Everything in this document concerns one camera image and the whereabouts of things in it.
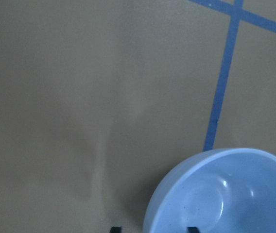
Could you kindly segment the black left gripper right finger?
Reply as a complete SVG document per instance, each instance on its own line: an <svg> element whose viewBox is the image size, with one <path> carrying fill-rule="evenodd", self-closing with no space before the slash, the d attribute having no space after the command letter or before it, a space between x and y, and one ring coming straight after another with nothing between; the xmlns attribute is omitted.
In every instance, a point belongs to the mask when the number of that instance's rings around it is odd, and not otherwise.
<svg viewBox="0 0 276 233"><path fill-rule="evenodd" d="M199 233L199 229L197 227L187 227L188 233Z"/></svg>

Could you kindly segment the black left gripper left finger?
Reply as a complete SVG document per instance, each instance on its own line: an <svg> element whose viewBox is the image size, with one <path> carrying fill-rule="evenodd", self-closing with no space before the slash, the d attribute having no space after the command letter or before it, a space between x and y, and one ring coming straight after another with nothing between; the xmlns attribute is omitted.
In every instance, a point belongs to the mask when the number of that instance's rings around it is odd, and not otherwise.
<svg viewBox="0 0 276 233"><path fill-rule="evenodd" d="M122 227L121 226L113 226L110 229L110 233L122 233Z"/></svg>

